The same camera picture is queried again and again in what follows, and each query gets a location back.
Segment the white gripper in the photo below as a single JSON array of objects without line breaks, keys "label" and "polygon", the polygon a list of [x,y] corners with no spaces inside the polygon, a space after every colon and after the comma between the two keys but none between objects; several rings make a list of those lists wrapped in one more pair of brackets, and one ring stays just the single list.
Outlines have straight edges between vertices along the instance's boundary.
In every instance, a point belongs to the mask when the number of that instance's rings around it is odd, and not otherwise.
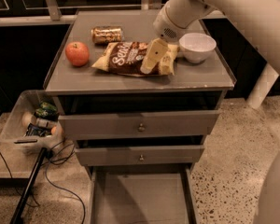
[{"label": "white gripper", "polygon": [[198,0],[168,0],[153,22],[155,34],[140,66],[140,71],[149,74],[168,50],[166,42],[177,42],[188,32],[190,25],[214,10]]}]

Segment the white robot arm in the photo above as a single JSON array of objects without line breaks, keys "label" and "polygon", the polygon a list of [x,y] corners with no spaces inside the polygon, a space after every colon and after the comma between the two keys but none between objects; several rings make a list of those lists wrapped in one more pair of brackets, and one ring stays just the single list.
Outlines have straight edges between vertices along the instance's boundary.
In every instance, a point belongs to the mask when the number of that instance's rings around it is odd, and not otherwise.
[{"label": "white robot arm", "polygon": [[[155,34],[176,42],[190,24],[214,9],[280,76],[280,0],[169,0],[153,22]],[[280,224],[280,151],[264,179],[253,224]]]}]

